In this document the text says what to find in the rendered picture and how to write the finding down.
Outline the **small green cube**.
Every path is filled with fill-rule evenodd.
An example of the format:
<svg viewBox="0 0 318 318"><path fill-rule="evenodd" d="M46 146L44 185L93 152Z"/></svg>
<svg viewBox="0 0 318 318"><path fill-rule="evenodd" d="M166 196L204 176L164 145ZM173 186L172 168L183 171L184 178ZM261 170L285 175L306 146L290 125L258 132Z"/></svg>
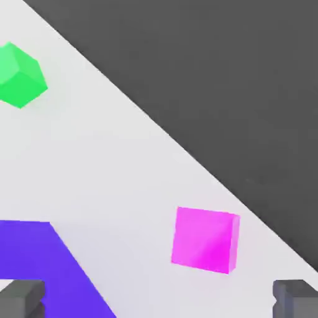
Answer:
<svg viewBox="0 0 318 318"><path fill-rule="evenodd" d="M0 100L20 109L47 89L36 59L11 42L0 47Z"/></svg>

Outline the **small magenta cube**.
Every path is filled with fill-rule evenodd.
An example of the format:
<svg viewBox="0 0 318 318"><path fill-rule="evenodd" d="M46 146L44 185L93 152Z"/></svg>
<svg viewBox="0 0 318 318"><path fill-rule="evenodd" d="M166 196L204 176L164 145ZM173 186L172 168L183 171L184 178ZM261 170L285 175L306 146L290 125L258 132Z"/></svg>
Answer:
<svg viewBox="0 0 318 318"><path fill-rule="evenodd" d="M179 207L171 262L229 274L237 263L239 228L239 215Z"/></svg>

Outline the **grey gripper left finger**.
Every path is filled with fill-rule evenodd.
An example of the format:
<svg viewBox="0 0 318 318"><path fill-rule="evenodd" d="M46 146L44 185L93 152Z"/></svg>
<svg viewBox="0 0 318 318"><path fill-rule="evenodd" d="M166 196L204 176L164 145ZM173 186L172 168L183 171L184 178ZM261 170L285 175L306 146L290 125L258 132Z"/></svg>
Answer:
<svg viewBox="0 0 318 318"><path fill-rule="evenodd" d="M15 279L0 291L0 318L45 318L45 283Z"/></svg>

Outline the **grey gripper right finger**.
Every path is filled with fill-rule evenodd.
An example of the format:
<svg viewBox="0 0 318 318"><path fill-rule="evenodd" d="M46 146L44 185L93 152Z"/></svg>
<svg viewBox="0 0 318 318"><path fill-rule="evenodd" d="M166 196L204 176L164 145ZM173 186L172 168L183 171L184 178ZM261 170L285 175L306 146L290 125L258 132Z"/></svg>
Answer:
<svg viewBox="0 0 318 318"><path fill-rule="evenodd" d="M304 280L275 280L273 295L273 318L318 318L318 291Z"/></svg>

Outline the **large purple box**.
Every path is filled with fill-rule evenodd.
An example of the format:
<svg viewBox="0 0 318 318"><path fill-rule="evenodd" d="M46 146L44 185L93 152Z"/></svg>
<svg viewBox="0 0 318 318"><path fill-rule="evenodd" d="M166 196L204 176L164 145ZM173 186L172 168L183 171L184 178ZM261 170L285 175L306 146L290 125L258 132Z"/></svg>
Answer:
<svg viewBox="0 0 318 318"><path fill-rule="evenodd" d="M48 222L0 220L0 279L40 279L47 318L117 318Z"/></svg>

